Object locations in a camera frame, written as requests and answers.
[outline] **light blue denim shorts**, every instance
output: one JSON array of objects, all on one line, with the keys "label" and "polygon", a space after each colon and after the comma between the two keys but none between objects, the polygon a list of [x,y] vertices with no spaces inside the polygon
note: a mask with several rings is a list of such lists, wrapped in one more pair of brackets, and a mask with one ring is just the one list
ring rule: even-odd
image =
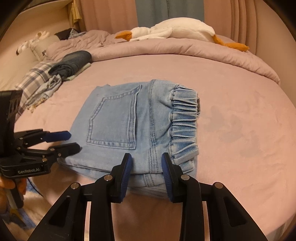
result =
[{"label": "light blue denim shorts", "polygon": [[165,196],[161,155],[196,175],[197,92],[170,81],[96,87],[77,115],[65,143],[80,153],[59,162],[94,179],[110,173],[126,152],[133,157],[130,190]]}]

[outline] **human hand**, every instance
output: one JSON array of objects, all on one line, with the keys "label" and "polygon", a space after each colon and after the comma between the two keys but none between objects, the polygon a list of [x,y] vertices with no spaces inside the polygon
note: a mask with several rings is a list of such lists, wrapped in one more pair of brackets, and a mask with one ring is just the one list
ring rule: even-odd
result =
[{"label": "human hand", "polygon": [[[9,180],[3,176],[0,176],[0,213],[6,212],[7,209],[7,197],[5,189],[14,189],[15,183],[13,180]],[[22,194],[26,194],[27,180],[25,178],[20,179],[17,182],[17,189]]]}]

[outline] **blue rubber fingertip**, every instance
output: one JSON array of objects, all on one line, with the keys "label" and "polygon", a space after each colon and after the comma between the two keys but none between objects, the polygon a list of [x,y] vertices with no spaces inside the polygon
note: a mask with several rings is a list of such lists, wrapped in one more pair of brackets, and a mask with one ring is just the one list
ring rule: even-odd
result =
[{"label": "blue rubber fingertip", "polygon": [[56,141],[67,141],[71,137],[71,133],[68,131],[58,131],[47,133],[43,140],[46,142],[56,142]]},{"label": "blue rubber fingertip", "polygon": [[119,197],[121,201],[123,201],[124,197],[126,196],[126,191],[128,189],[128,180],[129,180],[132,168],[133,168],[133,160],[132,160],[131,154],[129,154],[125,169],[123,171],[122,179],[121,179],[120,197]]},{"label": "blue rubber fingertip", "polygon": [[172,202],[173,201],[173,181],[170,176],[168,164],[166,162],[164,154],[162,154],[162,156],[161,156],[161,167],[163,168],[163,177],[165,180],[165,187],[167,189],[167,194],[168,194],[170,201]]}]

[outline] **beige wall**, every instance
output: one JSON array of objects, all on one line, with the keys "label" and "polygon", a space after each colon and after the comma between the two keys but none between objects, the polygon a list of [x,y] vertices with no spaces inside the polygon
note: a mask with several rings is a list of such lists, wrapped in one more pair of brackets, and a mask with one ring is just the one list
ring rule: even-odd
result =
[{"label": "beige wall", "polygon": [[0,65],[16,56],[17,47],[33,38],[38,31],[55,34],[70,27],[67,2],[50,8],[27,10],[21,13],[7,30],[0,42]]},{"label": "beige wall", "polygon": [[280,17],[263,1],[255,0],[256,55],[281,79],[281,88],[296,106],[296,42]]}]

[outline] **folded dark pants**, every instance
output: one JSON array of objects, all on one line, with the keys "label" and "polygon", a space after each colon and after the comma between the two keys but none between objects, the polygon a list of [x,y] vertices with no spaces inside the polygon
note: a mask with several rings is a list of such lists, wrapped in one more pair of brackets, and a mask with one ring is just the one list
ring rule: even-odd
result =
[{"label": "folded dark pants", "polygon": [[65,55],[65,57],[55,64],[48,73],[50,75],[60,75],[62,80],[78,72],[84,65],[91,62],[91,54],[80,50]]}]

